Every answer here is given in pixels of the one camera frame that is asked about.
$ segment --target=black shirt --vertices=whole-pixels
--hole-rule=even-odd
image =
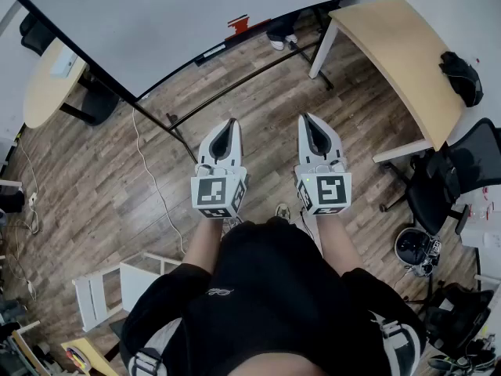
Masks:
[[[214,275],[182,264],[139,299],[122,331],[122,356],[165,324],[182,322],[164,351],[168,375],[227,375],[261,353],[296,353],[327,374],[390,374],[369,310],[424,328],[385,283],[365,270],[342,277],[294,226],[246,222],[223,238]]]

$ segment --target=white shoe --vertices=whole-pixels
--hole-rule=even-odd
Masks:
[[[237,215],[236,217],[228,217],[223,220],[222,229],[225,233],[228,233],[232,228],[238,226],[239,224],[242,224],[240,216]]]
[[[275,209],[275,216],[281,217],[290,223],[290,209],[287,204],[278,204]]]
[[[283,50],[283,42],[270,41],[276,50]]]
[[[297,36],[295,34],[289,34],[285,37],[285,41],[297,43]]]

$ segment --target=electronic device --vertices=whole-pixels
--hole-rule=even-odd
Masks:
[[[236,217],[247,191],[247,170],[241,164],[240,124],[230,118],[214,127],[200,144],[191,178],[193,207],[209,219]]]
[[[50,76],[53,78],[66,78],[71,71],[73,64],[77,61],[77,55],[69,47],[64,46],[56,62],[50,69]]]
[[[294,179],[310,215],[332,215],[351,205],[351,173],[339,135],[313,114],[298,120],[299,165]]]

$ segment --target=white wall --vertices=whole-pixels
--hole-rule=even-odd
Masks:
[[[501,127],[501,0],[407,0],[435,29],[450,50],[471,63],[484,88],[484,99],[467,109],[453,142],[480,118]]]
[[[14,140],[23,126],[24,91],[39,59],[20,44],[19,25],[27,10],[11,10],[14,3],[16,0],[0,0],[0,162],[10,149],[5,140]]]

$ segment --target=black office chair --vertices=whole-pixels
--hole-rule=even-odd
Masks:
[[[440,287],[424,308],[430,344],[454,360],[465,356],[491,312],[488,304],[493,295],[494,291],[469,291],[458,283]]]
[[[21,45],[41,56],[56,36],[37,18],[28,13],[19,26]]]
[[[408,179],[392,163],[385,163],[407,185],[405,195],[390,206],[380,205],[388,212],[407,200],[415,220],[431,235],[436,235],[448,216],[458,220],[456,233],[463,229],[470,209],[452,210],[462,193],[501,184],[501,138],[499,130],[487,118],[482,118],[458,142],[438,151],[428,151],[425,157],[411,160],[414,174]]]

